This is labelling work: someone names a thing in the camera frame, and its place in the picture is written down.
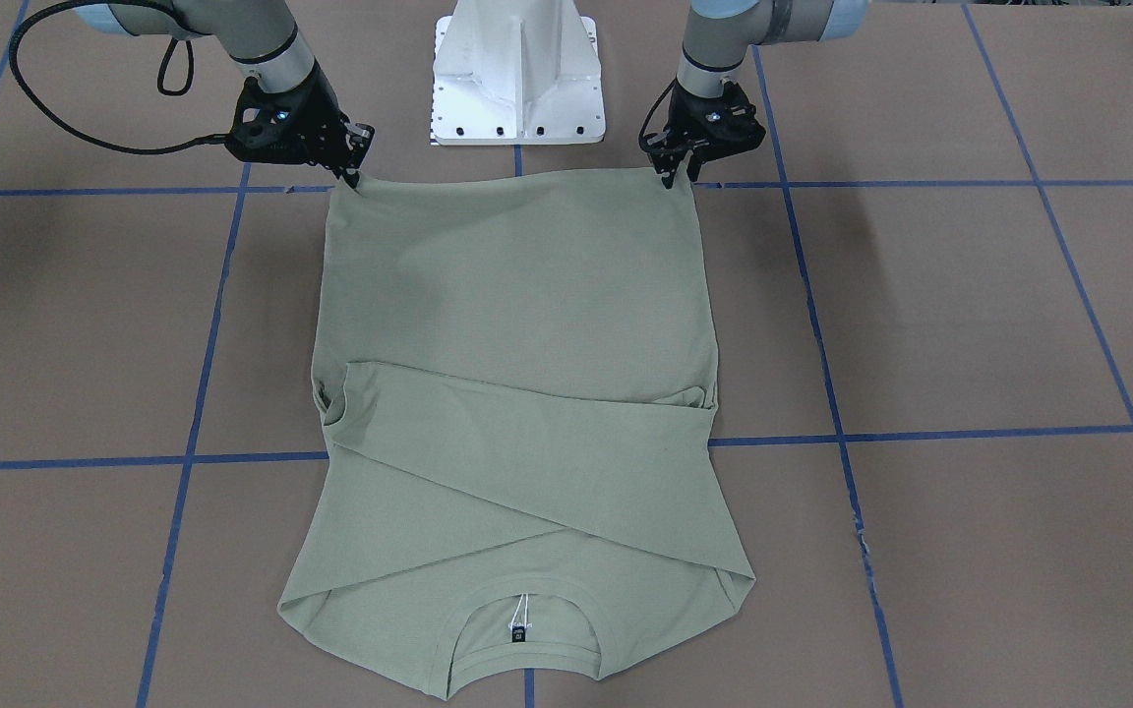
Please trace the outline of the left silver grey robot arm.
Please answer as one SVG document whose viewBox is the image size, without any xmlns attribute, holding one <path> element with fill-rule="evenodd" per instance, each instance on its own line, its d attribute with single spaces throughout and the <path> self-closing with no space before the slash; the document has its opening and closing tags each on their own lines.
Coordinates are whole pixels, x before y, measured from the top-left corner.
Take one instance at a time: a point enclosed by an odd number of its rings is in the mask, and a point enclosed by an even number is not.
<svg viewBox="0 0 1133 708">
<path fill-rule="evenodd" d="M 867 1 L 692 1 L 676 75 L 653 106 L 667 106 L 664 126 L 638 146 L 665 188 L 678 174 L 695 181 L 702 167 L 757 150 L 767 130 L 736 82 L 753 46 L 823 43 L 862 26 Z"/>
</svg>

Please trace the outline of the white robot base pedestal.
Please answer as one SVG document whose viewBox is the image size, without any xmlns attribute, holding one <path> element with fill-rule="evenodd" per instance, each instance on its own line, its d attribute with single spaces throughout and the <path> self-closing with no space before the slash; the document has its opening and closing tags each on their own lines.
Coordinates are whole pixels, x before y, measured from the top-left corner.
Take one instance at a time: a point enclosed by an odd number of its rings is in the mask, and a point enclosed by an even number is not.
<svg viewBox="0 0 1133 708">
<path fill-rule="evenodd" d="M 458 1 L 433 39 L 437 147 L 604 140 L 597 26 L 572 1 Z"/>
</svg>

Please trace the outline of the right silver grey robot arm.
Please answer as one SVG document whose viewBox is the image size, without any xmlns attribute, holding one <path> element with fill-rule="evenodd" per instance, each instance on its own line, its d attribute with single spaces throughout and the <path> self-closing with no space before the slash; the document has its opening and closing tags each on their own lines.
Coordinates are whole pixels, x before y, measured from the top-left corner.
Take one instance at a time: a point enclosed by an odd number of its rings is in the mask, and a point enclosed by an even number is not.
<svg viewBox="0 0 1133 708">
<path fill-rule="evenodd" d="M 77 12 L 107 34 L 215 37 L 244 80 L 225 150 L 247 164 L 323 167 L 359 184 L 375 131 L 342 111 L 284 1 L 111 1 Z"/>
</svg>

